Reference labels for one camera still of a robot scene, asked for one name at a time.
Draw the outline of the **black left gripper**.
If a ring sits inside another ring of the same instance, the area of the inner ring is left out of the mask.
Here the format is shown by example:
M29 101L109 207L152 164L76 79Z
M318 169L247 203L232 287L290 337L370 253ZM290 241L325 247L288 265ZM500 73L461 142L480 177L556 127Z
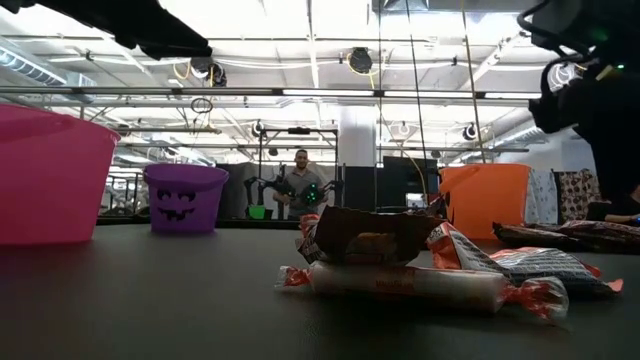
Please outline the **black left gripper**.
M84 25L114 34L128 49L139 47L155 60L170 57L210 57L208 40L166 10L158 0L0 0L0 7L17 14L41 5Z

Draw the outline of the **brown chocolate bar wrapper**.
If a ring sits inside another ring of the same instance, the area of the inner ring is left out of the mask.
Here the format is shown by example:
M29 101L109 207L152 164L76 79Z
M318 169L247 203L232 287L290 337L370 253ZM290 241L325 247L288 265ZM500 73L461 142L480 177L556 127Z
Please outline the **brown chocolate bar wrapper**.
M586 249L586 246L579 240L553 231L500 223L493 223L492 228L496 238L510 248L539 247L557 248L564 251Z
M443 219L424 212L379 214L329 206L314 231L301 232L298 252L308 263L406 265L426 246Z

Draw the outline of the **red candy wrapper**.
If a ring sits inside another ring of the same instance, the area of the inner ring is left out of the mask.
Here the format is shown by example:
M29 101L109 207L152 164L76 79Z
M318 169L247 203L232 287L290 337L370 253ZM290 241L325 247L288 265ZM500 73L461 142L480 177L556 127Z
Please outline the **red candy wrapper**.
M571 296L602 298L620 294L622 279L605 282L600 270L556 248L521 247L483 252L449 223L436 227L426 240L438 269L497 272L511 283L543 277L559 279Z
M304 237L312 233L319 222L318 214L307 214L300 217L299 228Z

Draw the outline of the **pink plastic halloween bucket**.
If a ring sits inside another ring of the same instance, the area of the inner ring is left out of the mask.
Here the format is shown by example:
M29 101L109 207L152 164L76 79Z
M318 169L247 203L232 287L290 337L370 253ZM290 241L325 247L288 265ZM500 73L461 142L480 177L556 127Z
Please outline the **pink plastic halloween bucket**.
M70 115L0 105L0 246L90 241L119 140Z

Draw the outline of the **white Smarties candy roll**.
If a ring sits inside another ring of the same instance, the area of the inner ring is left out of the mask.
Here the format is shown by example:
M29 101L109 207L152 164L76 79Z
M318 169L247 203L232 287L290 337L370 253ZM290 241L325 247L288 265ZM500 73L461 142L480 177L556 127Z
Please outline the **white Smarties candy roll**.
M498 272L444 270L412 266L337 265L316 261L307 268L282 266L275 286L302 287L315 293L371 293L420 297L447 307L495 313L518 304L545 321L566 316L569 296L556 277L512 284Z

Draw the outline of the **orange plastic halloween bucket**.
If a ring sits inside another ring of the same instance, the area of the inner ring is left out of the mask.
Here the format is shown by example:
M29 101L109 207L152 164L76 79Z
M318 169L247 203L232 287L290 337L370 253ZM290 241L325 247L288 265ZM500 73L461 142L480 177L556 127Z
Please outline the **orange plastic halloween bucket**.
M442 168L439 191L447 219L471 240L495 242L494 223L524 223L529 172L511 163Z

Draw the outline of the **purple plastic halloween bucket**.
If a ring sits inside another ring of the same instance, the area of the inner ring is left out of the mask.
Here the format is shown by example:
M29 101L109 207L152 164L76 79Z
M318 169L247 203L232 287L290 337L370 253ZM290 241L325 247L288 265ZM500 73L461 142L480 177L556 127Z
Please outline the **purple plastic halloween bucket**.
M151 230L211 233L229 173L217 167L152 164L145 167Z

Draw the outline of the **patterned hanging cloth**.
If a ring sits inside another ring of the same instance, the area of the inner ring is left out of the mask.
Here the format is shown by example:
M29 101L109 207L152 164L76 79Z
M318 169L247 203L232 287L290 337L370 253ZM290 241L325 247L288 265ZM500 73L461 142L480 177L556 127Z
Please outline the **patterned hanging cloth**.
M602 200L597 177L589 169L557 172L555 176L561 224L585 219L588 205Z

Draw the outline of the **person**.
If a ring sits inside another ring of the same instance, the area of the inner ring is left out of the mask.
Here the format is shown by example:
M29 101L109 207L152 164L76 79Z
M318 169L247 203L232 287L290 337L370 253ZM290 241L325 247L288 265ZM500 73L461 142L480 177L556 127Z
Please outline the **person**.
M308 203L303 196L303 192L315 185L317 188L323 186L321 178L308 168L308 152L300 149L295 154L295 167L284 177L284 182L295 191L294 196L287 193L276 191L272 198L288 207L287 219L290 221L298 221L301 216L318 214L319 206L328 200L328 196L324 195L315 202Z
M610 202L590 203L586 219L640 227L640 185L629 195Z

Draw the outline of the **white hanging cloth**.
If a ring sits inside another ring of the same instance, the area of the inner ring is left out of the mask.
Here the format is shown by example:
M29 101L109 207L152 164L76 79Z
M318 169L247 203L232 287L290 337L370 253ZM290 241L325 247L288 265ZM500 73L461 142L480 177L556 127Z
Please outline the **white hanging cloth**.
M558 194L551 171L529 170L524 208L526 224L557 224Z

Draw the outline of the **grey curtain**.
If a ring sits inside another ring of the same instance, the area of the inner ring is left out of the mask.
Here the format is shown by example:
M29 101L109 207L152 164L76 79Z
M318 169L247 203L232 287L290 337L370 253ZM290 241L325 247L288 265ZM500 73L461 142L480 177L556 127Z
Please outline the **grey curtain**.
M250 205L247 200L247 191L244 181L258 176L259 166L256 163L245 162L237 164L218 164L220 169L229 173L229 179L223 186L221 200L219 204L218 218L219 220L230 219L247 219L246 209ZM275 180L277 167L264 165L262 167L262 178L265 180ZM252 184L251 205L257 205L258 202L258 183ZM278 219L278 204L272 199L274 190L271 188L264 189L264 206L266 210L271 211L271 219Z

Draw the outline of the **black partition panel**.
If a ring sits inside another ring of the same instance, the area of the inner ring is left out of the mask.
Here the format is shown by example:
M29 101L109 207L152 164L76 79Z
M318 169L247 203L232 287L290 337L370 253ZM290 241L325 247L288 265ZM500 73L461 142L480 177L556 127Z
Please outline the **black partition panel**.
M439 183L436 160L385 156L381 167L345 167L343 205L379 213L425 208L424 193L436 196Z

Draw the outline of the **white pillar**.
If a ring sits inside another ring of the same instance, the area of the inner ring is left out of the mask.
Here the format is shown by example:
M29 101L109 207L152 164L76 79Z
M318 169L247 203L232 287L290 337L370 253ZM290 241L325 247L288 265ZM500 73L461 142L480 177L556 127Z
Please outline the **white pillar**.
M373 107L346 106L339 113L338 157L347 166L373 167L376 113Z

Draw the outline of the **silver ventilation duct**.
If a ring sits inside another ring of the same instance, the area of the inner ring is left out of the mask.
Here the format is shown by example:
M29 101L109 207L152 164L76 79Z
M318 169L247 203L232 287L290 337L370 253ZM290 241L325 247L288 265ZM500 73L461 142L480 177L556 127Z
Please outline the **silver ventilation duct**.
M519 148L546 142L547 134L543 130L533 123L526 123L491 140L489 148Z
M96 87L97 82L73 71L56 70L34 56L0 45L0 67L46 87Z

